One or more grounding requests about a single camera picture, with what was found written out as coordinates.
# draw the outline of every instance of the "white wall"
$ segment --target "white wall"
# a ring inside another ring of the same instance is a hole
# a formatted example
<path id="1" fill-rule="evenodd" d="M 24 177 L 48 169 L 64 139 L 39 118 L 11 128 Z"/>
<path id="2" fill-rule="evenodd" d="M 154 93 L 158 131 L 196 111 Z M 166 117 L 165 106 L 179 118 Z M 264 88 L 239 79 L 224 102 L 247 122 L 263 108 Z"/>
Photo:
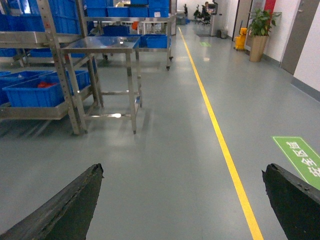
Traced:
<path id="1" fill-rule="evenodd" d="M 286 50 L 291 29 L 296 18 L 300 0 L 276 0 L 274 11 L 282 12 L 272 28 L 264 54 L 281 62 Z"/>
<path id="2" fill-rule="evenodd" d="M 320 4 L 306 38 L 294 77 L 320 91 Z"/>
<path id="3" fill-rule="evenodd" d="M 209 2 L 209 0 L 177 0 L 177 9 L 178 10 L 185 10 L 184 5 L 186 4 L 188 8 L 188 18 L 193 19 L 194 12 L 197 9 L 197 4 L 199 4 L 199 11 L 202 11 L 202 6 L 205 2 Z"/>
<path id="4" fill-rule="evenodd" d="M 235 28 L 238 0 L 230 0 L 228 3 L 228 14 L 226 27 L 228 28 L 228 36 L 232 37 Z"/>

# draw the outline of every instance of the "potted plant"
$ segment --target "potted plant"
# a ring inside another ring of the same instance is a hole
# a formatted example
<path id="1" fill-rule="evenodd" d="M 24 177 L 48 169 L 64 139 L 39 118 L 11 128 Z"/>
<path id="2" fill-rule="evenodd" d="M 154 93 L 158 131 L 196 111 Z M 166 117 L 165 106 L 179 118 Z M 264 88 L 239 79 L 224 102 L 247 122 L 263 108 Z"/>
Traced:
<path id="1" fill-rule="evenodd" d="M 252 37 L 252 46 L 250 50 L 250 61 L 260 62 L 264 54 L 269 32 L 272 26 L 276 26 L 276 18 L 281 12 L 270 12 L 270 10 L 261 10 L 257 8 L 254 12 L 250 12 L 250 19 L 252 20 L 249 25 L 250 36 Z"/>

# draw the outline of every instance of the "hallway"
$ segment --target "hallway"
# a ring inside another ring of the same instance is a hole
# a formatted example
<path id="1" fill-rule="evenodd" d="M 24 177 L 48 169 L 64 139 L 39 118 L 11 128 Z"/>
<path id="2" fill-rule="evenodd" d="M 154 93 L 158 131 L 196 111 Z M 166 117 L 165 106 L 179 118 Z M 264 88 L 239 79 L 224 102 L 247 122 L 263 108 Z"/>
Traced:
<path id="1" fill-rule="evenodd" d="M 228 39 L 198 37 L 200 28 L 180 26 L 263 238 L 285 240 L 261 171 L 276 163 L 299 176 L 272 136 L 299 136 L 320 152 L 320 103 L 292 86 L 289 73 L 249 62 Z M 178 30 L 172 48 L 170 71 L 164 53 L 140 54 L 136 135 L 126 120 L 88 121 L 83 136 L 71 134 L 68 117 L 39 133 L 44 121 L 0 122 L 0 232 L 101 163 L 87 240 L 252 239 Z M 99 66 L 103 89 L 127 87 L 124 56 Z M 106 111 L 128 110 L 125 96 L 105 102 Z"/>

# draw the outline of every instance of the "red object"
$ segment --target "red object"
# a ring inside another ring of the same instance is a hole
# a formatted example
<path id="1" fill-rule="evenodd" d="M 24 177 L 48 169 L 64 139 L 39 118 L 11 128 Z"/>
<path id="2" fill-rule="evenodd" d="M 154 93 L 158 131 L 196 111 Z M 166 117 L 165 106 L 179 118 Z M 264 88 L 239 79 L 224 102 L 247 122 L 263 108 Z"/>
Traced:
<path id="1" fill-rule="evenodd" d="M 133 24 L 132 24 L 132 29 L 133 30 L 137 30 L 138 29 L 138 24 L 139 24 L 138 21 L 134 21 Z"/>
<path id="2" fill-rule="evenodd" d="M 41 81 L 39 84 L 38 84 L 38 89 L 45 89 L 45 88 L 49 88 L 53 85 L 56 85 L 57 83 L 49 83 L 49 82 L 45 82 L 45 81 Z"/>
<path id="3" fill-rule="evenodd" d="M 265 0 L 265 4 L 264 4 L 264 10 L 270 10 L 271 13 L 274 12 L 275 9 L 275 5 L 276 5 L 276 0 Z"/>

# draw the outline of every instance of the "green floor sign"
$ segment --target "green floor sign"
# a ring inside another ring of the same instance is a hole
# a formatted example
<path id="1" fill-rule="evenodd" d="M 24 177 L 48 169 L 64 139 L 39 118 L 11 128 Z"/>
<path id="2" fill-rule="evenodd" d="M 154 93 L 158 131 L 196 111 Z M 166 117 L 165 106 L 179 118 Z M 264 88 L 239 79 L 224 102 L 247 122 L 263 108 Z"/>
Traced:
<path id="1" fill-rule="evenodd" d="M 302 176 L 302 179 L 320 190 L 319 155 L 298 136 L 274 136 L 273 140 Z"/>
<path id="2" fill-rule="evenodd" d="M 211 47 L 211 44 L 205 41 L 201 41 L 200 44 L 202 47 Z"/>

